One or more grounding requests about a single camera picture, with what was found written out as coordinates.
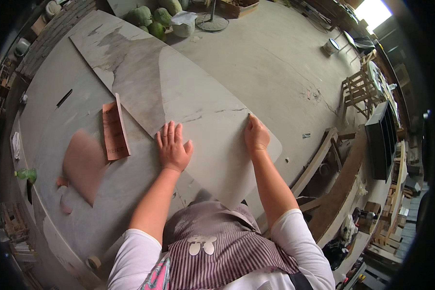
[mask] concrete floor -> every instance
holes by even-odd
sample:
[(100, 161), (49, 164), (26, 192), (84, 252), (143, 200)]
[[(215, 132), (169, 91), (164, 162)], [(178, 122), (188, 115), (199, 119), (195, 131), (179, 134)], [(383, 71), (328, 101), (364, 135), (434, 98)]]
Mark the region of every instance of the concrete floor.
[[(359, 71), (360, 61), (350, 65), (356, 55), (353, 50), (345, 54), (348, 49), (326, 57), (320, 47), (338, 34), (319, 31), (293, 8), (261, 0), (256, 11), (230, 20), (220, 33), (197, 29), (190, 38), (178, 43), (169, 39), (169, 44), (230, 90), (274, 133), (283, 145), (275, 165), (290, 185), (317, 151), (326, 128), (342, 130), (365, 122), (352, 107), (346, 121), (341, 119), (341, 82)], [(337, 42), (340, 47), (347, 44), (343, 36)], [(303, 139), (303, 133), (311, 137)], [(258, 217), (263, 210), (257, 191), (246, 200)]]

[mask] person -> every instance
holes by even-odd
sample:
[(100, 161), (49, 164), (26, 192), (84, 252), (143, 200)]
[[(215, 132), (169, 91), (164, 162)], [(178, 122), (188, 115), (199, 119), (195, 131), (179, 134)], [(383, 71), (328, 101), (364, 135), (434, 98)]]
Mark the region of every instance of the person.
[(218, 201), (198, 202), (167, 222), (174, 187), (193, 153), (190, 140), (183, 145), (182, 124), (171, 121), (156, 135), (163, 169), (133, 213), (108, 289), (335, 288), (329, 262), (266, 151), (268, 130), (253, 115), (244, 139), (271, 240), (243, 203), (231, 211)]

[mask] white shirt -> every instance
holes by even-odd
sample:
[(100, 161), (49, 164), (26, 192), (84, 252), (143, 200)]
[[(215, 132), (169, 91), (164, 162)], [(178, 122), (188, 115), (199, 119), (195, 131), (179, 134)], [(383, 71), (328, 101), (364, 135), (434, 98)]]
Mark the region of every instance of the white shirt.
[[(298, 268), (314, 290), (335, 289), (334, 276), (322, 250), (309, 231), (299, 209), (284, 213), (272, 226), (272, 240), (295, 258)], [(124, 242), (116, 255), (108, 279), (110, 290), (137, 290), (149, 276), (161, 257), (161, 245), (151, 235), (137, 229), (124, 233)], [(269, 281), (272, 289), (295, 289), (288, 274), (279, 270), (253, 271), (221, 287), (221, 290), (257, 290)]]

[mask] striped apron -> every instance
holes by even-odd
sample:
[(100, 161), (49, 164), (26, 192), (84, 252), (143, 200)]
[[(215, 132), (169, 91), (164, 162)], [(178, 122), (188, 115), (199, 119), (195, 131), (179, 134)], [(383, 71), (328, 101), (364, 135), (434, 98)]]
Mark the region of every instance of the striped apron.
[(217, 201), (191, 205), (174, 214), (164, 233), (170, 290), (218, 288), (267, 267), (287, 272), (297, 290), (312, 289), (295, 259), (261, 235), (243, 204), (232, 212)]

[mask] green bottle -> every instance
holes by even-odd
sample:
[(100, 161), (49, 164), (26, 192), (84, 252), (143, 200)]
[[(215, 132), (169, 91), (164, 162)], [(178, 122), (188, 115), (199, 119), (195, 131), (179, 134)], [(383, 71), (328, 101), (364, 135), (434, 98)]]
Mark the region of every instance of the green bottle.
[(15, 171), (15, 176), (17, 176), (19, 179), (29, 179), (30, 182), (35, 183), (37, 179), (37, 170), (35, 168), (21, 168), (20, 170)]

